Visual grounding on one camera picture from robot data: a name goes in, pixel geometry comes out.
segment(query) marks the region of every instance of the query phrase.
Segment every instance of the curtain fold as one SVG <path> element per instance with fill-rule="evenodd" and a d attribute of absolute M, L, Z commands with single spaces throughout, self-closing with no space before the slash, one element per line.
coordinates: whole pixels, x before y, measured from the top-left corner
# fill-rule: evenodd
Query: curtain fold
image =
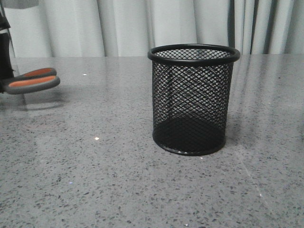
<path fill-rule="evenodd" d="M 207 43 L 304 53 L 303 0 L 2 0 L 16 57 L 145 56 Z"/>

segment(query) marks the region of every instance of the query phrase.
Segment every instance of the speckled surface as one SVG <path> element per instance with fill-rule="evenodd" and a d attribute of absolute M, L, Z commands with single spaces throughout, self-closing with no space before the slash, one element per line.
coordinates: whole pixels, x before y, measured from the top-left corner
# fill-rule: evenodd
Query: speckled surface
<path fill-rule="evenodd" d="M 61 84 L 0 94 L 0 227 L 304 227 L 303 62 L 242 56 L 225 147 L 186 157 L 152 140 L 147 58 L 17 59 Z"/>

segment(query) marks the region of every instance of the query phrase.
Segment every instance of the base of pen holder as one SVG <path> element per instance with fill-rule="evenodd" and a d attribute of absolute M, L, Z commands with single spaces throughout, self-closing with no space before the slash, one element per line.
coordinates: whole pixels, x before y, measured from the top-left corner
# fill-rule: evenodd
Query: base of pen holder
<path fill-rule="evenodd" d="M 234 48 L 180 44 L 156 47 L 152 60 L 153 139 L 163 149 L 206 155 L 225 145 Z"/>

